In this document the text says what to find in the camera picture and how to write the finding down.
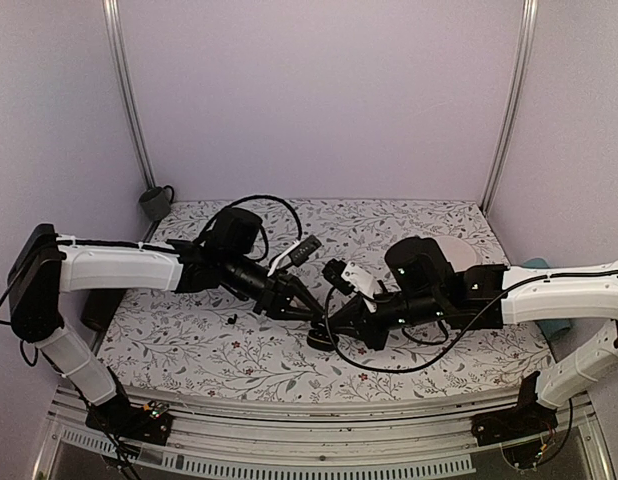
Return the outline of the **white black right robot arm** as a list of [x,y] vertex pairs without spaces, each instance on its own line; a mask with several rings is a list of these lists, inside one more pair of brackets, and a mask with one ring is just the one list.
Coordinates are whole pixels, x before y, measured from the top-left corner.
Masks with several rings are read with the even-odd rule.
[[346,335],[372,350],[385,347],[390,331],[444,321],[470,330],[556,319],[601,319],[586,343],[559,363],[525,378],[506,427],[526,436],[574,395],[618,369],[618,260],[572,269],[474,265],[457,272],[433,238],[409,237],[384,257],[398,288],[390,292],[352,262],[331,260],[324,278],[345,295],[357,294],[325,317],[329,338]]

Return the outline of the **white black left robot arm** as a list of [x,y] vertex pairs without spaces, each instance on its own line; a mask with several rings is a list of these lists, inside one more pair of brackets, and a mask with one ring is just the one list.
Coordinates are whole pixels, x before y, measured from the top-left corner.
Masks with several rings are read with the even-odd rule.
[[274,320],[316,322],[322,307],[294,275],[266,268],[249,253],[261,218],[239,207],[222,209],[209,230],[193,241],[165,243],[96,241],[60,236],[38,225],[12,266],[0,306],[5,325],[33,345],[68,378],[117,434],[137,426],[137,412],[124,399],[116,378],[58,310],[63,293],[97,289],[153,289],[178,294],[219,287],[254,312]]

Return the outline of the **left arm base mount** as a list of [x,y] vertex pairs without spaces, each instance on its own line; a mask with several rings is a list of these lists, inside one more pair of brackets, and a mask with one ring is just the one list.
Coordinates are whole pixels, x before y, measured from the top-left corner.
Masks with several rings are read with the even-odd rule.
[[165,446],[173,421],[170,413],[155,417],[149,410],[133,406],[126,398],[113,398],[101,405],[91,405],[85,424],[111,436]]

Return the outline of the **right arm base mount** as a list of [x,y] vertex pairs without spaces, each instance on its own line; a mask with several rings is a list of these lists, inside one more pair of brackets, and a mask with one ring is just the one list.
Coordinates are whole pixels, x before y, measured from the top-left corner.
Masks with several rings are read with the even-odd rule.
[[556,409],[519,398],[513,407],[474,415],[470,431],[479,446],[486,446],[540,434],[557,426]]

